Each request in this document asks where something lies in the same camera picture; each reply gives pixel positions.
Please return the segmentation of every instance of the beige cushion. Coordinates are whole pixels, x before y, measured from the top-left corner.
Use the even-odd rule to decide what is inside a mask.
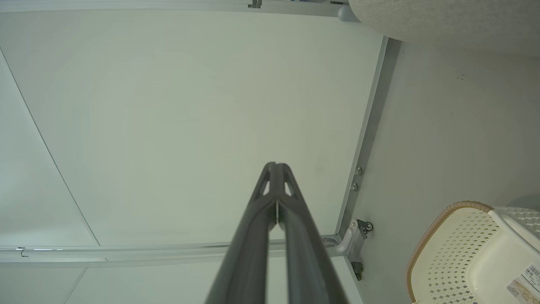
[[[540,56],[540,0],[350,0],[354,14],[403,41]]]

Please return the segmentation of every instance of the product label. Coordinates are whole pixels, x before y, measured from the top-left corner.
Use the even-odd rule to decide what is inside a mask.
[[[507,286],[521,304],[540,304],[540,267],[531,265]]]

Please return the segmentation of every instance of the barcode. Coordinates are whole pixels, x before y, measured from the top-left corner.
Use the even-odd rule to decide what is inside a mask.
[[[529,270],[534,273],[534,275],[540,275],[540,270],[538,268],[536,268],[534,265],[531,265],[531,267],[529,267]]]
[[[507,290],[514,296],[519,296],[519,292],[512,286],[507,286]]]

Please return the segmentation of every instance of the white basket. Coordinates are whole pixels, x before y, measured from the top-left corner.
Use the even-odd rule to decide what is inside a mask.
[[[421,304],[518,304],[516,291],[507,287],[531,265],[540,270],[539,249],[540,212],[453,204],[430,226],[409,261],[409,296]],[[540,296],[527,294],[531,286],[521,287],[518,296],[538,303],[533,299]]]

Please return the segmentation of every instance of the tan woven basket rim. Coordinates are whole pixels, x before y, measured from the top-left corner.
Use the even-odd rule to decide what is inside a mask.
[[[418,257],[420,256],[420,253],[428,243],[429,239],[435,234],[437,229],[442,225],[442,223],[450,216],[454,211],[461,209],[461,208],[475,208],[483,212],[489,212],[493,210],[493,207],[488,206],[486,204],[482,204],[479,202],[471,202],[471,201],[463,201],[463,202],[457,202],[453,203],[450,206],[448,206],[438,217],[435,219],[435,221],[429,226],[428,230],[422,238],[420,239],[420,242],[418,242],[418,245],[416,245],[416,248],[414,249],[413,255],[411,256],[409,262],[407,263],[407,292],[409,293],[409,298],[412,301],[412,303],[416,302],[416,299],[414,297],[413,293],[413,284],[412,284],[412,274],[413,274],[413,268],[416,264],[416,261],[418,260]]]

